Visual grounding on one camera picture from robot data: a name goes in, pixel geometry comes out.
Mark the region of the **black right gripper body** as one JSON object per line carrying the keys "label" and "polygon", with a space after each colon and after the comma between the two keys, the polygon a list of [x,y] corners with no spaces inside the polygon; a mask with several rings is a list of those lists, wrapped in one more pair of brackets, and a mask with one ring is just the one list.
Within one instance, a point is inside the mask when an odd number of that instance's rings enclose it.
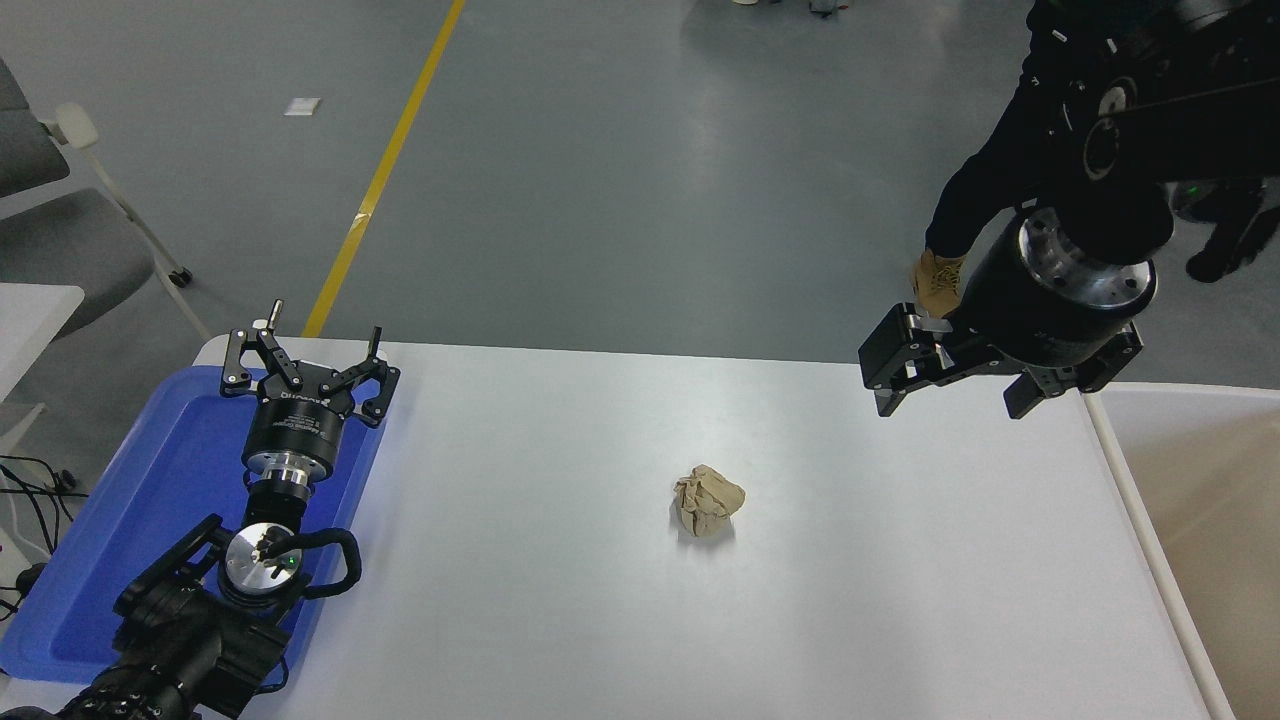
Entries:
{"label": "black right gripper body", "polygon": [[1116,375],[1142,351],[1142,264],[1115,265],[1080,250],[1057,222],[1011,222],[972,274],[948,318],[954,360]]}

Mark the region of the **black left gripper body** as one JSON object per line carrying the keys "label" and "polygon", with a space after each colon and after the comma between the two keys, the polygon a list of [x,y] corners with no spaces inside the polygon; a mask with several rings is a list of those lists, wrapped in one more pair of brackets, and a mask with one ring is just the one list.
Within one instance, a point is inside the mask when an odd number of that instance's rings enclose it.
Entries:
{"label": "black left gripper body", "polygon": [[337,462],[346,418],[355,409],[349,389],[321,396],[338,374],[332,368],[301,368],[302,386],[294,388],[282,374],[257,382],[259,404],[243,447],[243,464],[262,471],[270,457],[292,454],[307,471],[330,471]]}

